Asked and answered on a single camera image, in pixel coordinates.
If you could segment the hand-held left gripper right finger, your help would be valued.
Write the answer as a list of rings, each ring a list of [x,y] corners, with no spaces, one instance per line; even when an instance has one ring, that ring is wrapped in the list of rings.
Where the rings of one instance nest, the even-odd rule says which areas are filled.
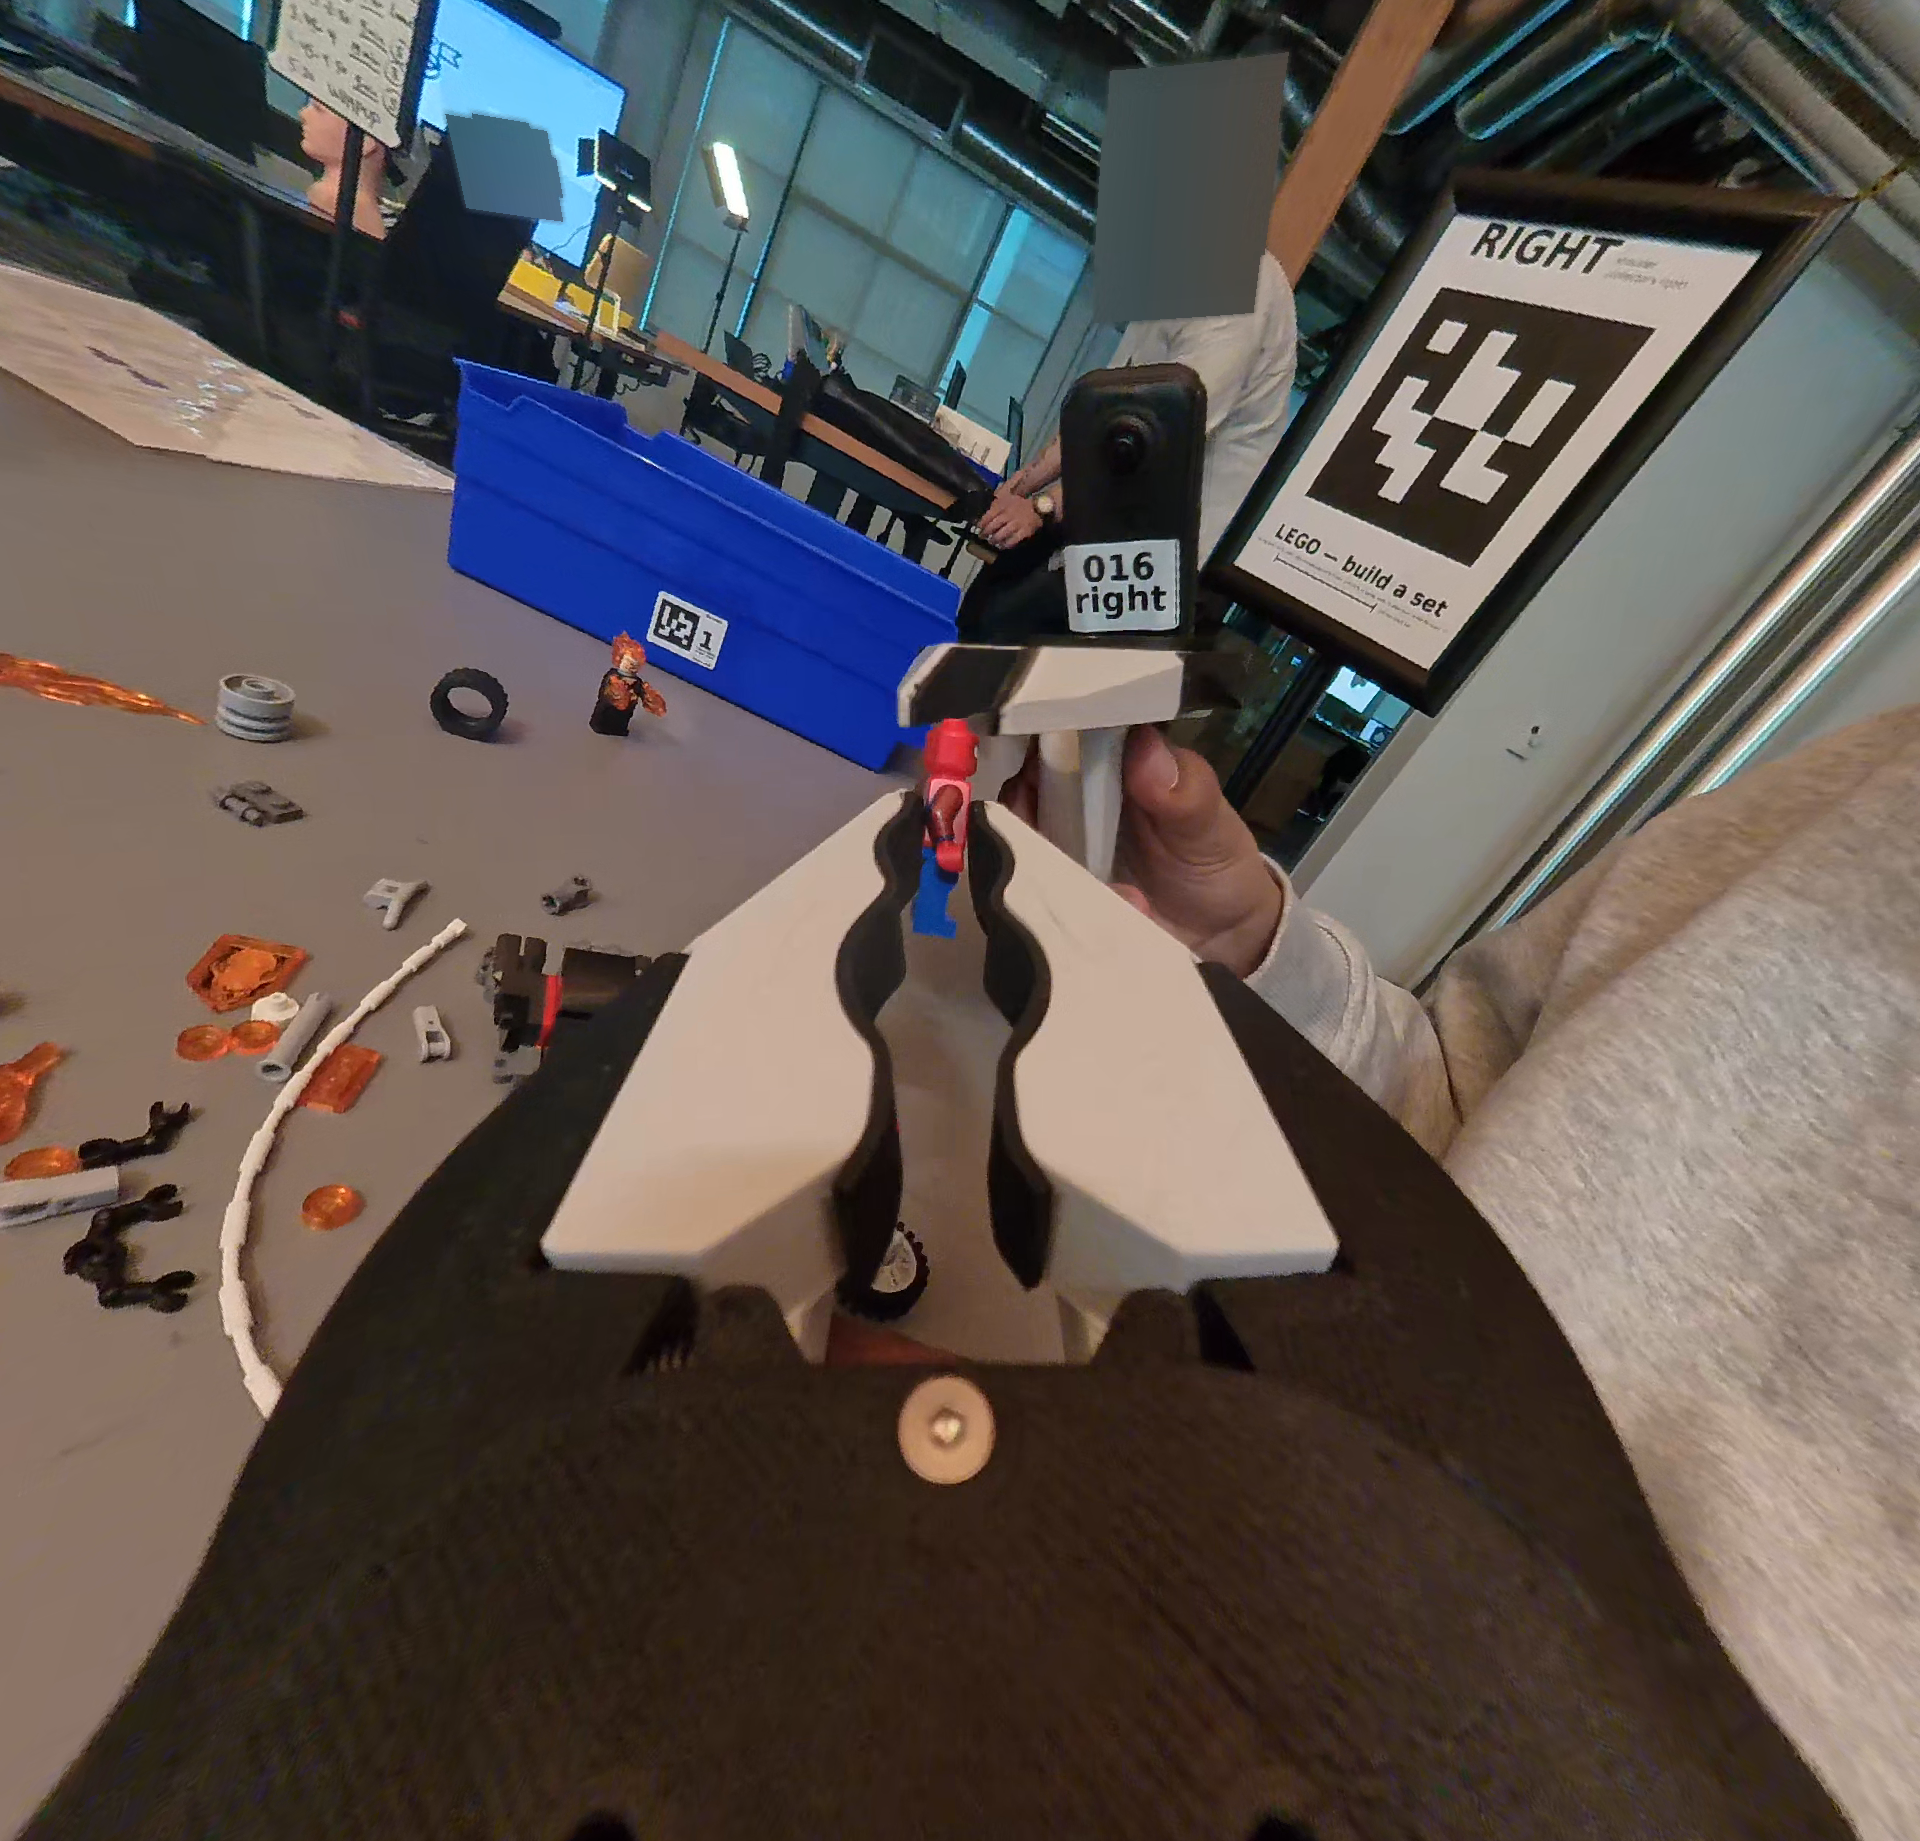
[[[1337,1233],[1196,952],[1000,801],[975,801],[968,888],[1009,1023],[993,1233],[1067,1357],[1136,1291],[1326,1272]]]

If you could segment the red blue lego minifigure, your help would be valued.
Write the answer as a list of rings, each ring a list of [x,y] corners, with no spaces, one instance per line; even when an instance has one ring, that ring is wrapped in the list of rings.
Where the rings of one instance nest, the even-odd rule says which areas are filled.
[[[950,897],[968,855],[978,762],[982,738],[968,720],[930,724],[922,780],[922,879],[911,910],[911,926],[918,936],[955,937]]]

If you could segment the black lego wheel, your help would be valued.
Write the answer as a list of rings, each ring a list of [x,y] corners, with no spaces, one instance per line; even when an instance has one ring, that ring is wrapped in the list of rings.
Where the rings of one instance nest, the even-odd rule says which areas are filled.
[[[838,1307],[871,1326],[897,1326],[922,1304],[927,1288],[930,1288],[927,1240],[907,1223],[897,1223],[887,1251],[876,1264],[876,1272],[864,1286],[844,1276],[838,1288]]]

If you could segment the person's right forearm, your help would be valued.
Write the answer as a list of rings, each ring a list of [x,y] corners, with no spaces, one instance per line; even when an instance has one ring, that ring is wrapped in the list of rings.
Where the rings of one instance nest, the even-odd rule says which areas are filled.
[[[1384,979],[1349,926],[1303,904],[1277,861],[1257,861],[1257,876],[1280,915],[1242,979],[1432,1154],[1451,1154],[1520,1053],[1513,1007],[1478,967],[1448,967],[1414,999]]]

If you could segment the black red lego motorcycle body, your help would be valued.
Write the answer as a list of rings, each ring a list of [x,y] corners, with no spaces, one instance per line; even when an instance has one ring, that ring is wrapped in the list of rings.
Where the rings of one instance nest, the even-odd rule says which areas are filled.
[[[497,936],[477,967],[493,1021],[493,1086],[531,1078],[561,1035],[623,999],[650,964],[612,947],[561,947],[548,964],[539,936]]]

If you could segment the flame head lego minifigure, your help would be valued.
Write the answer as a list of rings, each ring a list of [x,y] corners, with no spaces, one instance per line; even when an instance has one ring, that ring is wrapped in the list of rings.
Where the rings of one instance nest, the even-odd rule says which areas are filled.
[[[612,638],[612,662],[596,683],[590,729],[596,736],[623,738],[634,724],[634,713],[663,719],[669,698],[658,683],[647,682],[650,654],[637,638]]]

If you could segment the orange printed lego tile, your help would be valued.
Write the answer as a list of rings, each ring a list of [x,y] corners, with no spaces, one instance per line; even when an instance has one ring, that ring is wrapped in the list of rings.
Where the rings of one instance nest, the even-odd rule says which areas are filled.
[[[268,942],[258,936],[219,936],[208,952],[190,967],[185,986],[211,1012],[250,1007],[254,1000],[287,991],[303,972],[311,949],[298,942]]]

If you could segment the black lego claw piece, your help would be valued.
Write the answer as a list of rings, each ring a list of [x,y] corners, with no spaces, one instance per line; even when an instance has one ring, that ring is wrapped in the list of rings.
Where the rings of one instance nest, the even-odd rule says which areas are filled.
[[[174,1181],[154,1185],[132,1200],[115,1200],[88,1217],[88,1230],[77,1245],[64,1251],[64,1272],[80,1276],[95,1288],[101,1307],[150,1307],[158,1313],[177,1313],[190,1304],[193,1271],[169,1271],[158,1276],[136,1276],[132,1255],[127,1249],[127,1230],[169,1223],[182,1215],[182,1192]]]
[[[161,1154],[161,1153],[174,1147],[174,1142],[193,1124],[193,1114],[196,1114],[193,1105],[154,1100],[148,1108],[148,1127],[142,1134],[129,1134],[129,1137],[84,1137],[77,1146],[77,1153],[73,1153],[77,1168],[94,1172],[94,1168],[118,1168],[118,1163]]]

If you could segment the light grey lego beam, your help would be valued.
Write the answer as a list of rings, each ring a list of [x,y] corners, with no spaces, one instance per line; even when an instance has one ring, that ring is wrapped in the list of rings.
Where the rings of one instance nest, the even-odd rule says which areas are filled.
[[[9,1179],[3,1230],[101,1212],[121,1195],[121,1168],[77,1168],[69,1174]]]

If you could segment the person's right hand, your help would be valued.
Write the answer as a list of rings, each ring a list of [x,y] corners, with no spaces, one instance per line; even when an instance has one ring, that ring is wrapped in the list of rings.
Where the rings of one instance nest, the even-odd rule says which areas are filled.
[[[1260,967],[1285,911],[1285,883],[1213,764],[1161,724],[1136,724],[1124,738],[1111,883],[1199,959],[1240,979]]]

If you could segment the blue plastic bin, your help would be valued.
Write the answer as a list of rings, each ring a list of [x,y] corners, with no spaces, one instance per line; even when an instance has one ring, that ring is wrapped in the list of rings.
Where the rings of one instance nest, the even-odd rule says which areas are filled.
[[[461,359],[457,575],[864,769],[922,747],[901,682],[955,641],[955,582],[616,400]]]

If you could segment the yellow plastic bin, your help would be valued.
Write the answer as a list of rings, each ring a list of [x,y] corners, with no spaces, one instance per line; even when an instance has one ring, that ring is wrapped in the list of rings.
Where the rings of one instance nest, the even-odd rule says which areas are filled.
[[[524,250],[497,294],[497,309],[573,337],[618,337],[627,314],[612,292],[566,278]]]

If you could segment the person's grey sweatshirt torso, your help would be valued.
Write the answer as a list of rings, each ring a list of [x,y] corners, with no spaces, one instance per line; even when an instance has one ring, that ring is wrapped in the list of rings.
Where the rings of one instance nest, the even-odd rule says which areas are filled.
[[[1715,1631],[1916,1837],[1916,709],[1666,810],[1427,992],[1445,1163]]]

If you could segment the mannequin head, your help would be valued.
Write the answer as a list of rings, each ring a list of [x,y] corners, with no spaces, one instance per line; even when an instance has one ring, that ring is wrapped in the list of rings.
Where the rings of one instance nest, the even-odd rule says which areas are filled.
[[[303,154],[322,168],[317,179],[308,188],[308,206],[337,220],[338,195],[343,195],[343,171],[347,171],[347,136],[354,131],[347,119],[338,119],[322,98],[308,98],[298,112],[303,131]],[[357,150],[357,171],[354,171],[354,231],[382,242],[389,239],[389,214],[382,214],[382,188],[389,188],[389,148],[375,141],[363,141]]]

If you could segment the large printed paper sheet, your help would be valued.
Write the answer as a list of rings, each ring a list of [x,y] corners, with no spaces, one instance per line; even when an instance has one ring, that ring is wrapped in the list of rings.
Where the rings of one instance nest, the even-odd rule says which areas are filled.
[[[129,299],[3,263],[3,370],[129,445],[303,478],[451,492],[443,468]]]

